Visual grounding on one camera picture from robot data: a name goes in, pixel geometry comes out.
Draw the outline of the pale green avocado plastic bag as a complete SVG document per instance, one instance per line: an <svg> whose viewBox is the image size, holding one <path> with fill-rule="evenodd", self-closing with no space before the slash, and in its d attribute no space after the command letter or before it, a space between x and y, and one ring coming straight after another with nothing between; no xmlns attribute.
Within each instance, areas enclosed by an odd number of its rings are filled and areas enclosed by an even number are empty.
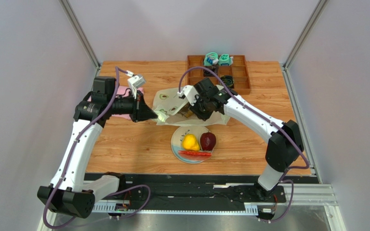
<svg viewBox="0 0 370 231"><path fill-rule="evenodd" d="M210 125L226 125L230 120L227 115L222 115L214 112L211 117L203 121L198 119L196 115L185 118L178 114L182 108L189 108L190 104L186 99L180 99L177 96L178 89L164 89L156 93L153 100L152 110L158 115L156 119L157 125L170 126L210 126Z"/></svg>

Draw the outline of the dark red fake apple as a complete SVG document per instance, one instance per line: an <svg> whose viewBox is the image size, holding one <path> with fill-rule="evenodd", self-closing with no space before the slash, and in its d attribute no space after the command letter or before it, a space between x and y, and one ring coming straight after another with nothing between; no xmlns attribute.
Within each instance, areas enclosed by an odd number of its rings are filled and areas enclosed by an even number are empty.
<svg viewBox="0 0 370 231"><path fill-rule="evenodd" d="M216 146L216 136L211 132L205 132L201 135L199 143L204 151L212 151Z"/></svg>

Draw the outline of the yellow fake lemon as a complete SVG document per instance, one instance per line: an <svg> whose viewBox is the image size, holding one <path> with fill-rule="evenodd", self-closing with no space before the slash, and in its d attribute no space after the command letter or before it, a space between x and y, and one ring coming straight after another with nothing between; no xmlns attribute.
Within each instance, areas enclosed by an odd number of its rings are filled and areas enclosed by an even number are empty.
<svg viewBox="0 0 370 231"><path fill-rule="evenodd" d="M200 145L198 139L193 134L187 134L183 137L182 148L187 151L199 151Z"/></svg>

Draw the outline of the red fake watermelon slice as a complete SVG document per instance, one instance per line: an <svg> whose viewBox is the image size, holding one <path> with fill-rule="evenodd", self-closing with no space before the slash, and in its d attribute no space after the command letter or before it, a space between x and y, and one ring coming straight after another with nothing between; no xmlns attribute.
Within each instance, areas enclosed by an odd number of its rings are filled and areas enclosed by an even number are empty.
<svg viewBox="0 0 370 231"><path fill-rule="evenodd" d="M178 154L187 161L205 161L212 157L211 152L179 150Z"/></svg>

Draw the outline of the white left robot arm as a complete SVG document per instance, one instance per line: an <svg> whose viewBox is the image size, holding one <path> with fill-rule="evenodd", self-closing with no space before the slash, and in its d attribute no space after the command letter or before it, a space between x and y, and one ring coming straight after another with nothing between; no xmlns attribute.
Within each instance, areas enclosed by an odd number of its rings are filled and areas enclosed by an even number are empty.
<svg viewBox="0 0 370 231"><path fill-rule="evenodd" d="M51 212L86 218L96 202L117 192L124 184L125 177L119 173L105 173L87 185L84 176L94 145L112 115L128 115L132 122L158 117L138 90L145 79L132 75L128 84L129 91L118 95L118 80L96 77L93 90L76 106L72 135L62 163L49 186L41 186L37 192L37 197Z"/></svg>

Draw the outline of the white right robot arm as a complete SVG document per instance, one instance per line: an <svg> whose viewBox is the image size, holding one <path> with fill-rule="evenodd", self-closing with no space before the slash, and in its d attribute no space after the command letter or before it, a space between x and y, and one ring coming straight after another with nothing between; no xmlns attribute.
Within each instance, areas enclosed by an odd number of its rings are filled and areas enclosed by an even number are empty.
<svg viewBox="0 0 370 231"><path fill-rule="evenodd" d="M245 101L233 89L219 89L209 78L184 86L178 96L187 99L191 111L201 120L214 112L229 116L258 134L266 143L267 166L258 178L259 190L272 191L291 164L303 153L304 146L298 124L276 119Z"/></svg>

